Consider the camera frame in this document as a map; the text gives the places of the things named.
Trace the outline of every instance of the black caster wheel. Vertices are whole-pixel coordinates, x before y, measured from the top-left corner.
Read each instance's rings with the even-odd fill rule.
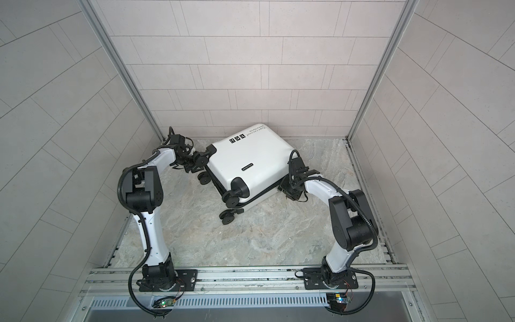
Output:
[[[206,171],[198,174],[197,179],[200,181],[200,184],[208,184],[211,182],[211,177],[208,175]]]
[[[225,216],[227,216],[227,215],[232,215],[232,210],[227,209],[227,210],[222,211],[222,212],[219,214],[218,218],[220,218],[220,219],[224,219],[224,218],[225,218]]]
[[[230,224],[233,220],[234,220],[234,215],[233,215],[233,214],[228,214],[228,215],[224,216],[224,218],[222,219],[222,224],[224,224],[224,225],[228,225],[228,224]]]

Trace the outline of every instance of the wall tile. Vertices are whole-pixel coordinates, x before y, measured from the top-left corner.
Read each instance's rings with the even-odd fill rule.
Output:
[[[270,36],[332,37],[339,12],[338,2],[270,2]]]
[[[184,1],[190,36],[259,36],[259,3],[252,1]]]
[[[454,38],[456,38],[456,37],[454,37],[454,35],[451,33],[447,32],[445,34],[442,42],[438,45],[438,48],[436,49],[435,53],[433,54],[433,56],[431,56],[431,59],[429,60],[427,65],[424,67],[426,72],[428,72],[430,74],[433,72],[433,70],[436,67],[436,64],[438,64],[440,59],[442,59],[443,54],[445,54],[445,52],[447,51],[447,49],[453,42]]]
[[[41,150],[0,191],[0,262],[7,263],[71,175]]]
[[[75,222],[70,218],[63,216],[50,208],[48,208],[43,214],[43,216],[41,216],[41,220],[61,229],[64,229],[70,233],[73,233],[79,225],[78,222]]]
[[[12,32],[0,21],[0,39],[4,43],[8,43],[16,39]]]
[[[465,318],[458,302],[435,304],[433,310],[439,319]]]
[[[443,243],[435,245],[431,247],[433,254],[436,259],[440,259],[442,257],[454,254],[456,252],[467,249],[467,246],[463,242],[460,236],[456,236],[451,238]]]
[[[389,38],[356,38],[349,59],[351,65],[377,65],[383,56]]]
[[[438,87],[438,83],[428,73],[399,49],[386,75],[417,112],[420,112]]]
[[[59,21],[59,26],[82,57],[100,47],[100,42],[82,12]]]
[[[0,98],[15,107],[75,64],[50,28],[0,48]]]
[[[326,137],[346,137],[351,130],[350,126],[328,126],[325,132]]]
[[[206,89],[260,89],[259,65],[200,65]]]
[[[291,90],[236,90],[239,110],[290,109]]]
[[[450,171],[448,174],[445,175],[445,177],[441,178],[438,182],[436,182],[433,186],[431,186],[431,189],[433,189],[433,192],[438,197],[441,195],[445,190],[449,189],[456,183],[458,183],[460,180],[465,178],[467,176],[467,173],[463,168],[459,165],[455,167],[452,171]]]
[[[80,12],[75,2],[66,0],[8,0],[3,3],[0,20],[16,37],[40,29],[69,15]]]
[[[130,102],[127,107],[120,112],[116,119],[107,128],[104,136],[119,151],[123,151],[134,135],[144,117],[140,109],[134,101]]]
[[[68,296],[68,292],[40,289],[22,318],[26,321],[55,321]]]
[[[64,125],[108,82],[106,71],[90,55],[38,90],[32,99]]]
[[[145,90],[196,88],[188,65],[132,65],[132,68]]]
[[[129,91],[119,75],[111,80],[104,89],[120,111],[122,111],[132,99],[132,96],[129,94]]]
[[[280,64],[282,44],[278,37],[205,38],[211,64]]]
[[[455,39],[431,75],[494,133],[513,120],[515,71]]]
[[[175,22],[177,23],[177,27],[179,28],[179,34],[181,36],[189,36],[190,32],[188,31],[188,26],[186,25],[186,20],[184,19],[184,14],[182,13],[182,6],[180,1],[170,1],[171,8],[174,11]]]
[[[104,181],[104,184],[112,190],[116,191],[118,180],[120,179],[120,175],[122,174],[123,170],[128,166],[141,162],[140,156],[143,151],[144,149],[141,149],[134,140],[130,140],[123,150],[122,155],[120,155],[113,168],[111,169],[111,172]]]
[[[366,90],[376,70],[375,65],[334,66],[331,90]]]
[[[511,193],[515,189],[515,177],[511,177],[498,186],[485,193],[487,199],[497,210],[499,215],[515,230],[515,196]]]
[[[408,203],[381,151],[377,153],[375,158],[370,162],[370,165],[372,166],[372,170],[374,170],[375,177],[385,196],[391,214],[397,214],[406,207]]]
[[[156,111],[163,126],[207,126],[202,111]]]
[[[114,76],[118,75],[118,71],[114,67],[111,59],[107,56],[107,53],[103,47],[97,49],[94,54],[110,79],[113,79]]]
[[[431,304],[456,299],[438,266],[414,216],[399,224],[399,231]]]
[[[126,64],[142,64],[141,58],[129,36],[113,36],[111,41]]]
[[[390,245],[395,245],[402,240],[402,237],[399,233],[397,225],[395,224],[395,221],[393,220],[390,208],[386,203],[385,197],[383,196],[375,175],[372,175],[368,179],[368,184],[377,213],[381,220],[382,226],[384,227],[384,231],[382,231],[382,233],[383,235],[386,235]]]
[[[285,137],[323,137],[327,126],[279,126],[277,134]]]
[[[468,177],[438,199],[495,293],[499,297],[514,296],[515,280],[510,277],[515,265],[513,231]]]
[[[359,141],[361,142],[365,155],[368,156],[372,152],[372,149],[374,149],[376,142],[367,124],[361,122],[356,131],[356,136],[359,138]]]
[[[77,280],[72,278],[48,274],[48,277],[41,287],[47,290],[71,292],[76,283]]]
[[[95,144],[50,208],[80,222],[115,162],[100,143]]]
[[[64,248],[51,273],[78,279],[116,204],[99,193]]]
[[[300,90],[298,110],[342,110],[349,99],[348,90]]]
[[[438,263],[468,321],[511,320],[468,250],[439,259]],[[470,296],[478,288],[485,297],[481,305]]]
[[[142,90],[140,92],[151,111],[176,109],[167,90]]]
[[[374,100],[390,122],[405,101],[401,92],[386,76],[381,79],[381,83],[374,94]]]
[[[388,166],[392,167],[406,151],[406,148],[381,111],[377,112],[370,125],[370,131],[381,148]]]
[[[324,65],[270,65],[271,89],[320,89]]]
[[[59,124],[33,100],[27,99],[0,119],[0,187],[58,131]]]
[[[120,157],[120,152],[118,152],[118,150],[114,147],[114,145],[109,142],[109,140],[104,136],[102,135],[100,137],[100,139],[98,139],[98,142],[104,147],[106,148],[106,150],[112,155],[115,157],[115,159],[118,159]]]
[[[439,1],[428,19],[487,53],[513,22],[514,10],[511,1]]]
[[[50,30],[56,35],[59,42],[63,45],[64,49],[68,52],[68,54],[72,57],[72,59],[77,63],[82,59],[82,56],[77,51],[77,48],[72,44],[68,36],[64,33],[64,30],[59,26],[59,23],[53,23],[48,26]]]
[[[399,48],[417,64],[426,67],[447,32],[419,15],[411,17]]]
[[[143,64],[207,64],[203,37],[131,37]]]
[[[70,170],[75,171],[79,166],[79,162],[77,162],[74,158],[72,158],[68,153],[66,153],[63,149],[61,149],[57,144],[48,141],[43,149],[50,153],[54,158],[59,160],[62,164],[66,165]]]
[[[224,128],[220,126],[195,126],[195,127],[174,127],[176,133],[187,136],[192,139],[196,138],[225,138],[227,134],[224,132]]]
[[[497,40],[488,52],[488,55],[499,60],[512,47],[513,43],[515,43],[515,24],[512,23],[508,30]]]
[[[444,88],[438,88],[420,116],[481,191],[515,173],[513,151]]]
[[[510,316],[515,316],[515,297],[504,297],[500,299],[504,308]]]
[[[132,220],[132,216],[129,215],[129,211],[121,204],[117,204],[102,235],[95,245],[95,249],[93,249],[91,253],[88,260],[90,263],[96,263],[99,266],[106,264],[112,255],[112,251],[116,247],[118,237],[122,232],[126,220]]]
[[[75,160],[82,162],[114,118],[109,107],[97,94],[54,135],[52,141]]]
[[[354,41],[352,37],[285,37],[282,63],[347,64]]]
[[[424,232],[429,246],[435,246],[458,236],[453,223],[413,160],[406,162],[395,174],[395,179]]]
[[[19,321],[26,301],[9,301],[12,294],[32,301],[72,234],[39,221],[0,272],[3,291],[0,311],[7,321]]]
[[[213,126],[252,126],[261,122],[261,111],[211,111]]]
[[[458,165],[413,107],[408,107],[395,131],[429,185],[434,185]]]
[[[114,36],[178,36],[168,1],[98,1]]]
[[[322,111],[320,126],[351,126],[356,118],[356,111]]]
[[[266,37],[270,35],[270,2],[259,2],[259,27],[260,36]]]
[[[390,37],[403,6],[399,2],[353,2],[344,37]]]
[[[315,111],[268,111],[268,125],[270,126],[311,126]]]

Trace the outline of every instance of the black cable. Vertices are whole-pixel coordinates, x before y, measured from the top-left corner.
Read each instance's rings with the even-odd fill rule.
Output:
[[[326,307],[325,309],[328,310],[331,313],[335,313],[335,314],[339,314],[339,315],[350,315],[350,314],[357,313],[357,312],[361,311],[365,306],[368,305],[368,303],[372,299],[372,296],[374,295],[374,291],[375,291],[375,277],[374,277],[374,275],[371,272],[367,272],[366,270],[361,270],[361,269],[351,268],[351,267],[349,267],[348,270],[351,270],[351,271],[353,271],[355,273],[360,273],[360,274],[365,274],[365,275],[370,276],[370,278],[372,279],[372,287],[370,288],[370,293],[368,294],[368,297],[365,300],[365,302],[363,302],[363,304],[361,304],[359,307],[355,308],[354,310],[338,312],[338,311],[332,310],[331,308]]]
[[[120,176],[120,179],[118,180],[118,186],[117,186],[117,189],[116,189],[116,194],[118,196],[118,201],[120,202],[120,204],[125,209],[129,210],[132,214],[137,215],[140,218],[139,223],[141,223],[141,227],[143,229],[143,235],[145,236],[145,244],[146,244],[146,247],[147,247],[147,249],[145,249],[145,257],[141,260],[141,262],[138,265],[136,265],[136,267],[129,274],[129,283],[128,284],[129,284],[129,295],[130,295],[130,298],[134,301],[134,303],[140,309],[142,309],[144,312],[146,312],[148,314],[153,315],[154,318],[156,316],[162,316],[164,318],[170,311],[162,312],[162,311],[151,310],[151,309],[147,308],[146,306],[144,306],[143,304],[141,304],[138,301],[138,299],[136,298],[136,296],[134,295],[134,290],[132,289],[132,277],[134,276],[134,273],[136,273],[136,271],[138,269],[140,269],[143,266],[143,264],[145,264],[145,262],[148,260],[148,258],[150,256],[150,250],[151,250],[151,247],[150,247],[150,237],[148,235],[147,225],[145,223],[145,217],[143,216],[143,214],[141,212],[139,212],[138,210],[136,210],[134,208],[131,208],[129,205],[127,205],[127,203],[124,201],[123,195],[122,195],[122,186],[123,186],[125,177],[129,173],[132,173],[132,170],[134,170],[134,169],[136,169],[136,168],[138,168],[140,166],[143,166],[145,164],[148,164],[150,161],[155,159],[160,154],[159,150],[157,150],[157,149],[152,151],[152,153],[153,153],[152,156],[150,158],[148,158],[147,160],[144,160],[142,163],[135,164],[135,165],[132,165],[132,166],[124,169],[124,171],[122,172],[122,175]]]

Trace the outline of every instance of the black mounting plate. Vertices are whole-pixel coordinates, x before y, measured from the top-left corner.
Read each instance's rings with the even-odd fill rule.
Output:
[[[305,276],[309,276],[309,279],[304,279],[304,287],[306,290],[332,290],[332,288],[329,288],[325,285],[325,283],[322,280],[322,274],[320,271],[320,268],[303,268],[302,272]],[[344,281],[347,282],[351,289],[357,289],[357,279],[354,279],[356,274],[354,272],[351,272],[349,270],[345,271],[344,273]],[[346,289],[347,285],[345,283],[341,283],[338,289]]]
[[[176,269],[177,272],[177,278],[180,278],[184,281],[186,284],[186,292],[191,292],[193,289],[195,289],[195,283],[197,282],[197,274],[198,271],[196,269]],[[179,290],[181,283],[175,283],[175,285],[168,290],[167,292],[177,292]],[[142,290],[142,287],[140,286],[140,292],[149,292],[146,288]],[[151,292],[162,292],[158,287],[154,286],[153,290]]]

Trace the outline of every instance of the metal vent grille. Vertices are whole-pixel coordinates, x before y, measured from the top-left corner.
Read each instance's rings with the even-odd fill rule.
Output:
[[[325,294],[219,294],[190,295],[181,298],[176,309],[319,307],[327,306]]]

